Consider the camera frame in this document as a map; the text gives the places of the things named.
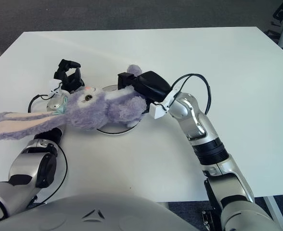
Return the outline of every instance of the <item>white bracket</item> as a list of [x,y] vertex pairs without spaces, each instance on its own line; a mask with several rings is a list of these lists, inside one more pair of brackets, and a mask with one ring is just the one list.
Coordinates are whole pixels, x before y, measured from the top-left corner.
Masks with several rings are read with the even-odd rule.
[[61,90],[62,82],[59,79],[51,79],[49,81],[49,97],[52,95],[62,95],[62,90]]
[[169,105],[172,103],[172,101],[174,100],[174,96],[179,92],[179,90],[180,88],[175,86],[174,89],[171,90],[170,93],[168,93],[168,95],[162,102],[151,103],[149,108],[149,114],[154,119],[158,119],[165,116],[165,114],[169,111]]

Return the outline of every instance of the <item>purple stuffed bunny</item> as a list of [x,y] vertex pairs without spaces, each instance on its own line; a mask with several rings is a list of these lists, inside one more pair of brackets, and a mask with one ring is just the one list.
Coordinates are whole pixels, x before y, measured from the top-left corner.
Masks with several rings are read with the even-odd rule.
[[[129,73],[140,75],[141,69],[130,65]],[[111,92],[99,88],[84,89],[67,98],[64,113],[0,113],[0,140],[51,130],[63,124],[81,129],[101,128],[106,123],[135,126],[146,110],[146,101],[132,86]]]

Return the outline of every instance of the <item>black wire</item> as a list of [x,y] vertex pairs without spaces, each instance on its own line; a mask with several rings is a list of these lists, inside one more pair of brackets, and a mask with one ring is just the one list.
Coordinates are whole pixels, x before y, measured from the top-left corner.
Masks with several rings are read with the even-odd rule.
[[39,204],[35,205],[35,206],[32,207],[32,208],[36,208],[36,207],[38,207],[38,206],[44,204],[47,200],[49,200],[52,196],[55,195],[55,193],[60,189],[60,187],[61,187],[62,184],[64,183],[66,174],[67,174],[67,172],[68,172],[68,161],[67,161],[67,159],[66,159],[66,156],[65,156],[65,154],[64,154],[63,149],[60,147],[60,145],[58,145],[58,147],[59,147],[59,149],[62,151],[62,153],[63,153],[63,155],[64,155],[64,159],[65,159],[65,174],[64,174],[64,178],[63,178],[63,180],[61,181],[61,183],[60,183],[60,185],[58,186],[58,188],[57,188],[48,198],[46,198],[44,201],[40,202]]
[[208,92],[208,101],[207,101],[207,106],[206,106],[206,110],[205,110],[205,115],[208,114],[209,110],[210,110],[210,106],[211,106],[211,90],[210,90],[210,86],[208,84],[208,81],[206,80],[206,78],[203,75],[200,74],[186,74],[181,76],[180,78],[178,78],[171,86],[171,89],[173,89],[175,87],[175,85],[182,79],[186,78],[186,80],[183,82],[180,90],[178,91],[178,93],[175,95],[174,100],[171,102],[171,104],[169,105],[169,107],[171,107],[171,105],[174,103],[174,101],[176,100],[177,96],[180,94],[184,84],[186,83],[186,81],[188,81],[188,79],[192,76],[196,76],[199,77],[200,79],[203,80],[203,82],[205,83],[206,87],[207,87],[207,92]]
[[166,108],[161,104],[161,103],[157,103],[155,105],[161,105],[161,107],[163,108],[164,111],[167,111]]
[[32,100],[30,101],[29,105],[28,105],[28,113],[31,113],[31,105],[32,103],[37,99],[37,98],[41,98],[43,100],[50,100],[51,98],[54,97],[55,94],[53,94],[51,97],[47,98],[47,99],[44,99],[43,96],[48,96],[48,95],[36,95],[34,98],[32,98]]

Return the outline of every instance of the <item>bunny eye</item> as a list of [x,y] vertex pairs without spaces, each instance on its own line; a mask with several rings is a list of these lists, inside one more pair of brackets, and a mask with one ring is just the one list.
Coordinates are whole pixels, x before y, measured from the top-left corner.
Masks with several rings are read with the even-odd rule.
[[86,96],[85,96],[85,100],[86,100],[86,101],[89,101],[89,100],[91,100],[91,99],[92,99],[92,95],[86,95]]

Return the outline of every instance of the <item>table surface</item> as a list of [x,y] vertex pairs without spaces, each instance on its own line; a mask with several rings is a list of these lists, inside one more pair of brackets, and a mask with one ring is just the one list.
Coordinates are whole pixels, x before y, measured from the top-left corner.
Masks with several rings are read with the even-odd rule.
[[[0,112],[26,112],[33,96],[48,91],[63,58],[79,62],[86,85],[96,87],[116,84],[129,64],[170,84],[187,73],[204,75],[212,90],[208,116],[255,196],[283,194],[283,50],[256,27],[25,32],[0,57]],[[205,109],[201,80],[190,79],[183,92]],[[45,104],[37,100],[33,111]],[[0,181],[31,139],[0,141]],[[52,200],[91,192],[207,200],[198,159],[170,115],[145,116],[120,136],[67,127],[61,145],[69,170]],[[63,174],[59,154],[55,181],[40,199]]]

